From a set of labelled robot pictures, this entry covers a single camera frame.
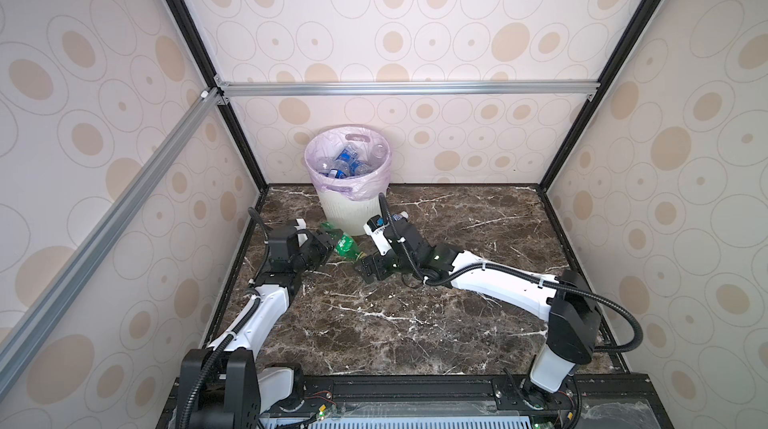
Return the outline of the green bottle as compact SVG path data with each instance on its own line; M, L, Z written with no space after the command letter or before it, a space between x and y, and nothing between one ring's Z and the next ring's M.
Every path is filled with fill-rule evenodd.
M328 221L322 222L320 227L334 239L335 252L342 259L356 262L365 256L355 240L342 229Z

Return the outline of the clear unlabelled crushed bottle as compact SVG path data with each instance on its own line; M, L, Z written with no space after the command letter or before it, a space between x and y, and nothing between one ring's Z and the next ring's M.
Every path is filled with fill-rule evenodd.
M388 147L384 144L376 144L373 146L373 148L369 151L369 160L368 162L375 166L379 167L381 166L387 159L388 156Z

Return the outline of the Pocari Sweat bottle sideways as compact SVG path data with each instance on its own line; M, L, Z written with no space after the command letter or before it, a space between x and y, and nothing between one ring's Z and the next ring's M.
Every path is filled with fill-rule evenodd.
M392 214L391 219L394 221L401 221L401 220L407 221L409 219L409 216L405 211L403 211L400 213Z

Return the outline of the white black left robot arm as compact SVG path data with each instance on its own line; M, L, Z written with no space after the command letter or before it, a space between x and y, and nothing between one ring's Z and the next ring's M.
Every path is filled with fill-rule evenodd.
M266 251L249 283L248 301L224 332L184 357L175 428L259 428L273 407L294 412L304 405L305 382L297 364L256 368L257 355L302 287L302 276L324 266L339 236L312 231L302 219L271 228L256 209L250 218L264 234Z

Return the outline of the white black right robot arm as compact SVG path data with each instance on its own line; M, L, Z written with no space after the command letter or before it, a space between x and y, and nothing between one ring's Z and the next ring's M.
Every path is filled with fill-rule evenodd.
M593 293L576 271L561 275L523 271L440 243L430 244L405 213L390 210L386 196L378 195L380 214L364 224L376 252L356 264L367 283L409 274L423 285L475 292L515 306L547 324L546 340L535 356L523 390L553 394L578 366L596 353L622 354L638 348L643 329L637 318L615 301ZM632 328L630 341L613 346L597 343L602 321L600 308L622 317Z

